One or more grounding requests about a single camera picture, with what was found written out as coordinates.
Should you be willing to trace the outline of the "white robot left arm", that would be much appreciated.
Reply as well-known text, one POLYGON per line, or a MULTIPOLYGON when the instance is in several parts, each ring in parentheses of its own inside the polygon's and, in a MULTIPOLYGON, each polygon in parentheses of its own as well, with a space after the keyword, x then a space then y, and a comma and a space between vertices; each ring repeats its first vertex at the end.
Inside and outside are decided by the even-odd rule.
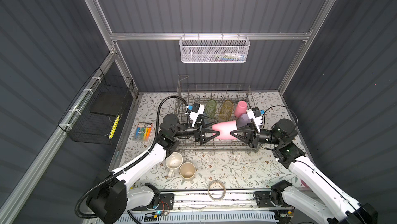
POLYGON ((155 165, 163 162, 179 145, 179 138, 195 137, 202 143, 216 138, 220 132, 211 130, 216 120, 198 115, 197 121, 180 123, 175 114, 166 115, 149 149, 129 163, 103 171, 94 186, 76 203, 75 213, 83 219, 99 218, 105 224, 115 223, 125 211, 138 207, 153 209, 160 201, 160 191, 150 183, 136 188, 135 182, 155 165))

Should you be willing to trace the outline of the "green glass tumbler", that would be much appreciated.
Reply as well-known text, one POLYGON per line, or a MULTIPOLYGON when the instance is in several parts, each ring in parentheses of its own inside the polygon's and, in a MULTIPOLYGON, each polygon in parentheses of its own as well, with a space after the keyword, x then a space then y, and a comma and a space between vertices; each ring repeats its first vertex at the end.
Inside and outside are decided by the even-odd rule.
POLYGON ((217 102, 213 99, 210 99, 205 106, 205 115, 214 118, 217 112, 217 102))

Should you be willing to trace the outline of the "yellow glass tumbler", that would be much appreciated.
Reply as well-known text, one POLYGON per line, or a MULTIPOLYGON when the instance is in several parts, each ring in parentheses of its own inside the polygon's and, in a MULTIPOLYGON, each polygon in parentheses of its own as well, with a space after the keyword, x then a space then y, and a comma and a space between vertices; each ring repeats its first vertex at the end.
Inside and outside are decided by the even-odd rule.
POLYGON ((219 113, 219 121, 220 122, 229 121, 233 110, 234 110, 233 102, 230 100, 226 100, 221 106, 220 113, 219 113))

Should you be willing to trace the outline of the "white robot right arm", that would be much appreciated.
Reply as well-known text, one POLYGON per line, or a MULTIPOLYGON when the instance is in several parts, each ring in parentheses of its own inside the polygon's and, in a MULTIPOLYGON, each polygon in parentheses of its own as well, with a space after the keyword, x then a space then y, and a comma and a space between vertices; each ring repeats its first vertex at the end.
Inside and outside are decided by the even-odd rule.
POLYGON ((324 175, 293 143, 297 135, 291 120, 281 119, 271 129, 261 129, 252 123, 230 132, 231 136, 248 145, 273 144, 275 159, 299 177, 319 201, 282 180, 271 187, 266 197, 274 206, 292 206, 319 224, 376 224, 378 212, 370 204, 362 204, 324 175))

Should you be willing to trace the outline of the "pink cup front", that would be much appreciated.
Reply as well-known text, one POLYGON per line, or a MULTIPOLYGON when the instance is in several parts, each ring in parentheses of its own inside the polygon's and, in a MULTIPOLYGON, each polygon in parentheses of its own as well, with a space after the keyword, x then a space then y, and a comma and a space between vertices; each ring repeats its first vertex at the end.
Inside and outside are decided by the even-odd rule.
POLYGON ((236 105, 234 115, 236 118, 239 118, 241 115, 247 113, 248 103, 245 101, 239 101, 236 105))

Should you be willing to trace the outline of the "purple cup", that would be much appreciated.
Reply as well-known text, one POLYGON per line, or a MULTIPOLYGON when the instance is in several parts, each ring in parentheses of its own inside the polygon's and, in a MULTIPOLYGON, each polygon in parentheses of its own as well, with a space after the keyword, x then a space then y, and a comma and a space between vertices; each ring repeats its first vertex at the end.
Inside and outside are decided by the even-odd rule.
POLYGON ((237 128, 244 127, 251 122, 251 119, 248 117, 246 113, 242 114, 236 121, 237 128))

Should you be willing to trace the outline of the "pink cup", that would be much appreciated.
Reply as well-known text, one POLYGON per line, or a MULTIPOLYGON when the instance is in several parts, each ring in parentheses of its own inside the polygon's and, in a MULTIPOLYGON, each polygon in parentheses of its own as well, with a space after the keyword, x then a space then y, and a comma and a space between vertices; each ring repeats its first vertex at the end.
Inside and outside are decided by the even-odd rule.
POLYGON ((220 135, 217 136, 216 139, 237 140, 236 137, 231 135, 231 131, 237 130, 236 121, 227 121, 227 122, 220 122, 220 123, 214 124, 214 125, 212 125, 212 130, 220 132, 220 135))
POLYGON ((236 118, 239 118, 241 115, 247 113, 248 103, 245 101, 239 101, 236 105, 234 115, 236 118))

